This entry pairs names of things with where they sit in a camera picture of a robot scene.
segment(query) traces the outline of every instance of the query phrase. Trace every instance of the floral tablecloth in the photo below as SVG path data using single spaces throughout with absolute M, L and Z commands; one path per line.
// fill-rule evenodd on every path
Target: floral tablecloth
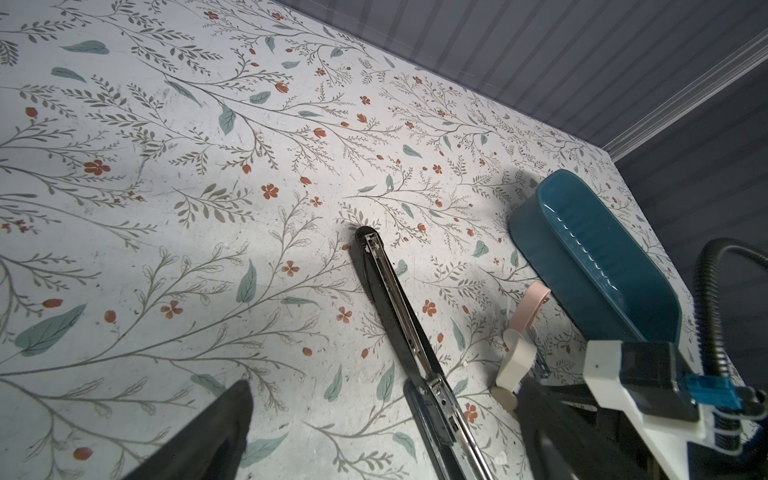
M 536 278 L 506 218 L 583 178 L 691 299 L 611 159 L 282 6 L 7 2 L 0 15 L 0 464 L 126 475 L 238 379 L 239 478 L 432 478 L 350 265 L 379 230 L 498 478 L 530 478 L 488 394 Z M 584 341 L 537 320 L 552 382 Z

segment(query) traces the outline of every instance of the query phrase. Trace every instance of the gray striped wall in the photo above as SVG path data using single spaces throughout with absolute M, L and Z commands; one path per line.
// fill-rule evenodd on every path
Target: gray striped wall
M 605 145 L 768 25 L 764 0 L 283 0 Z
M 708 240 L 768 250 L 768 62 L 616 165 L 689 287 Z M 725 257 L 720 312 L 734 364 L 768 389 L 768 272 Z

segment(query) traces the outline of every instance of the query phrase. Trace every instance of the teal container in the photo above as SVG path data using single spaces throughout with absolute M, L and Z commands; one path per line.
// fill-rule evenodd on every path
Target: teal container
M 509 233 L 587 340 L 677 343 L 672 286 L 573 173 L 542 181 L 509 217 Z

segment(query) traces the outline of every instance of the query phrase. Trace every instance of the orange flower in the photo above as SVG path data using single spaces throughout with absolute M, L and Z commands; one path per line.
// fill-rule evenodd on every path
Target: orange flower
M 478 418 L 477 407 L 467 404 L 467 409 L 464 412 L 464 420 L 470 423 L 475 423 L 475 419 Z
M 352 318 L 352 312 L 347 312 L 344 310 L 344 307 L 339 307 L 339 311 L 341 312 L 340 315 L 336 315 L 336 321 L 343 321 L 344 323 L 349 323 L 349 319 Z
M 430 302 L 429 300 L 426 300 L 424 302 L 424 306 L 422 307 L 422 312 L 426 313 L 429 316 L 435 315 L 437 313 L 437 309 L 435 308 L 435 302 Z
M 109 168 L 109 165 L 104 165 L 101 162 L 101 160 L 85 162 L 83 164 L 83 167 L 85 167 L 86 174 L 93 174 L 93 175 L 101 175 L 103 172 L 108 172 L 109 170 L 111 170 Z
M 61 306 L 61 304 L 64 303 L 64 300 L 59 298 L 49 298 L 48 300 L 43 302 L 43 306 L 45 308 L 56 308 L 57 306 Z
M 85 460 L 88 460 L 93 454 L 94 454 L 94 451 L 88 447 L 80 447 L 78 449 L 75 449 L 74 452 L 72 452 L 72 456 L 74 457 L 75 460 L 81 460 L 83 462 Z
M 178 305 L 178 304 L 179 304 L 179 302 L 177 300 L 171 300 L 170 301 L 170 306 L 164 305 L 164 306 L 160 307 L 160 311 L 162 313 L 165 313 L 165 318 L 172 319 L 172 318 L 174 318 L 174 314 L 181 315 L 181 313 L 183 312 L 182 309 L 176 307 L 176 305 Z
M 293 274 L 298 271 L 299 267 L 293 266 L 293 260 L 288 260 L 288 266 L 283 267 L 283 272 L 288 273 L 288 276 L 293 276 Z
M 279 188 L 275 187 L 272 184 L 267 184 L 266 186 L 262 185 L 261 190 L 264 192 L 264 198 L 269 200 L 270 198 L 277 198 L 277 192 L 280 191 Z

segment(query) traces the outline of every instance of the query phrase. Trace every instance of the green leaf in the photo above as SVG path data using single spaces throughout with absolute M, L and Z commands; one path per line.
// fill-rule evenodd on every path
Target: green leaf
M 192 92 L 190 92 L 186 88 L 184 88 L 181 85 L 179 85 L 178 83 L 176 83 L 174 81 L 170 81 L 170 80 L 166 80 L 165 83 L 169 84 L 171 87 L 174 88 L 175 91 L 179 92 L 184 97 L 187 97 L 190 100 L 192 100 L 193 102 L 195 102 L 196 104 L 200 105 L 200 102 L 197 101 L 197 99 L 194 97 L 194 95 L 192 95 Z
M 376 398 L 382 402 L 388 402 L 392 396 L 392 387 L 395 385 L 395 363 L 384 372 L 376 387 Z
M 85 305 L 79 305 L 66 313 L 37 322 L 19 333 L 13 343 L 22 349 L 23 356 L 40 355 L 58 342 L 76 324 L 83 310 Z
M 400 207 L 406 211 L 409 217 L 413 218 L 413 210 L 411 210 L 411 207 L 408 204 L 401 204 Z
M 401 276 L 407 271 L 408 271 L 408 264 L 406 263 L 405 260 L 400 260 L 397 263 L 397 268 L 395 268 L 395 275 Z
M 282 299 L 280 303 L 283 305 L 306 305 L 307 303 L 314 303 L 317 305 L 317 302 L 307 300 L 306 298 L 299 298 L 298 296 L 287 296 Z
M 283 440 L 285 440 L 287 436 L 288 434 L 285 434 L 282 437 L 278 437 L 276 439 L 258 439 L 254 442 L 248 443 L 248 445 L 246 445 L 245 452 L 243 453 L 243 459 L 240 460 L 240 466 L 247 467 L 249 465 L 253 465 L 254 463 L 261 462 L 266 457 L 270 456 L 270 454 L 274 452 L 281 443 L 283 443 Z
M 51 69 L 51 75 L 56 75 L 57 77 L 64 77 L 64 78 L 71 78 L 73 80 L 79 80 L 83 83 L 87 83 L 83 77 L 80 75 L 74 73 L 69 68 L 64 67 L 53 67 Z
M 465 347 L 464 334 L 459 329 L 458 325 L 456 325 L 456 322 L 453 320 L 451 321 L 453 322 L 453 336 L 456 337 L 456 346 L 458 346 L 459 352 L 463 352 Z
M 482 257 L 486 253 L 488 253 L 488 245 L 486 245 L 484 241 L 478 240 L 478 242 L 475 244 L 475 252 L 472 254 L 472 256 Z
M 402 445 L 406 449 L 406 452 L 408 452 L 408 454 L 411 455 L 414 460 L 416 460 L 416 446 L 413 445 L 413 440 L 411 440 L 411 437 L 407 436 L 403 432 L 397 432 L 392 434 L 392 440 Z
M 403 152 L 404 154 L 406 154 L 406 155 L 410 155 L 411 157 L 419 157 L 419 158 L 423 158 L 423 157 L 422 157 L 422 156 L 419 154 L 419 152 L 417 152 L 417 151 L 413 150 L 411 147 L 409 147 L 408 145 L 405 145 L 405 144 L 402 146 L 402 152 Z
M 87 40 L 67 47 L 61 47 L 66 51 L 74 51 L 77 53 L 95 53 L 99 55 L 106 55 L 109 53 L 109 48 L 98 40 Z
M 453 387 L 453 394 L 458 395 L 467 388 L 467 379 L 459 380 L 455 387 Z
M 224 132 L 225 135 L 230 133 L 232 131 L 232 128 L 234 128 L 235 118 L 237 118 L 237 116 L 235 115 L 235 112 L 233 112 L 225 104 L 221 104 L 221 115 L 219 115 L 219 126 L 221 127 L 221 131 Z
M 192 375 L 190 380 L 213 393 L 215 397 L 218 397 L 227 391 L 227 387 L 221 385 L 214 377 L 207 373 L 204 375 Z
M 240 280 L 240 287 L 237 289 L 235 301 L 238 303 L 248 303 L 256 296 L 256 268 L 253 262 L 248 260 L 248 271 Z
M 265 101 L 270 99 L 270 95 L 272 92 L 270 91 L 261 91 L 255 95 L 250 96 L 250 103 L 252 104 L 262 104 Z
M 339 371 L 336 372 L 336 376 L 333 377 L 333 381 L 331 382 L 330 385 L 328 385 L 328 388 L 326 389 L 326 392 L 323 395 L 323 398 L 328 400 L 329 402 L 336 400 L 336 397 L 338 397 L 339 393 L 341 392 L 342 383 L 343 382 L 341 378 L 341 365 L 339 365 Z

